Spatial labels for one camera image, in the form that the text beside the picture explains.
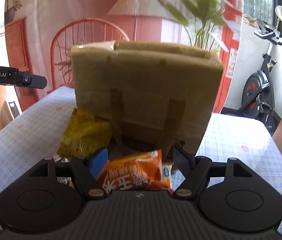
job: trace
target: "ribbed black surface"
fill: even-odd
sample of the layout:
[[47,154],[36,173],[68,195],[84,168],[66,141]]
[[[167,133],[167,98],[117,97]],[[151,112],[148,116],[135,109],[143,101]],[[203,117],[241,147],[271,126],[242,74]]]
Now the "ribbed black surface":
[[42,235],[21,235],[8,230],[0,240],[279,240],[276,231],[236,234],[208,223],[189,201],[175,200],[167,191],[114,191],[110,197],[90,201],[71,224]]

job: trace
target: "white pleated lampshade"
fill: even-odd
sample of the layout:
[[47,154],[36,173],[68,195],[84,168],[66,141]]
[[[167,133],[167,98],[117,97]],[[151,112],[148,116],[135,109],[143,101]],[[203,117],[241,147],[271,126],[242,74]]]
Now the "white pleated lampshade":
[[118,0],[108,15],[153,16],[174,19],[158,0]]

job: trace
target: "red chair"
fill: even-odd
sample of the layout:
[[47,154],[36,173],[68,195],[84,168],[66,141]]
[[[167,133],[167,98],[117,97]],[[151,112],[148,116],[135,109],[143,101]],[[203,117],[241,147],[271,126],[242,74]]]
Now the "red chair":
[[121,28],[102,19],[82,19],[58,31],[50,48],[53,90],[62,85],[73,87],[70,57],[70,49],[73,45],[113,40],[129,41],[129,38]]

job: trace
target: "yellow snack bag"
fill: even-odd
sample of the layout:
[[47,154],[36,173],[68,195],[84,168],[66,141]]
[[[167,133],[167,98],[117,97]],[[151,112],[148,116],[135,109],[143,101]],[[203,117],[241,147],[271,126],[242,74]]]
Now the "yellow snack bag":
[[100,147],[107,147],[111,137],[108,121],[74,108],[57,154],[64,158],[89,157]]

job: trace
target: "orange snack bag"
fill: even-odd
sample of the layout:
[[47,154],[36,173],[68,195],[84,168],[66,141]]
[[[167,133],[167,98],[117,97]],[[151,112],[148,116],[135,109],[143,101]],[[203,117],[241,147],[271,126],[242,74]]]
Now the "orange snack bag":
[[169,190],[170,183],[161,181],[161,150],[136,153],[108,161],[97,181],[109,194],[119,190]]

